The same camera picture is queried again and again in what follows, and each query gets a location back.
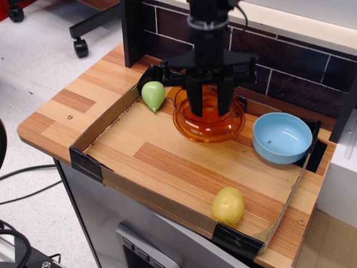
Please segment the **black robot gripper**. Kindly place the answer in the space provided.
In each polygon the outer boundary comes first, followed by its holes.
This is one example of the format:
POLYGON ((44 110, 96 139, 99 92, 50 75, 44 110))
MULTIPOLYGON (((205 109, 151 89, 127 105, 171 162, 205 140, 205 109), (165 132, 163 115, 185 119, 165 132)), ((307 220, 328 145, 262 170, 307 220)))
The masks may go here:
POLYGON ((223 116, 230 110, 234 86, 257 78, 257 55, 229 51, 224 47, 225 29, 229 18, 200 21, 187 18, 194 35, 194 48, 182 55, 161 62, 165 86, 186 86, 187 99, 194 115, 202 117, 202 85, 218 83, 218 110, 223 116))

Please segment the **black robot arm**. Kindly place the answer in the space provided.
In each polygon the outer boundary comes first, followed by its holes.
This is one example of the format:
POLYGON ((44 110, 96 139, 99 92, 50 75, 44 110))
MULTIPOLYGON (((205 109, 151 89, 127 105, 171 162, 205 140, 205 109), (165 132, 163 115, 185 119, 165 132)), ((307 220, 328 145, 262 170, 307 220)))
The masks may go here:
POLYGON ((257 55, 229 51, 225 30, 229 11, 238 1, 190 1, 187 24, 194 36, 194 48, 180 56, 161 62, 164 85, 180 85, 186 89, 191 111, 203 114, 203 85, 217 86, 218 114, 229 112, 234 89, 241 82, 254 81, 257 55))

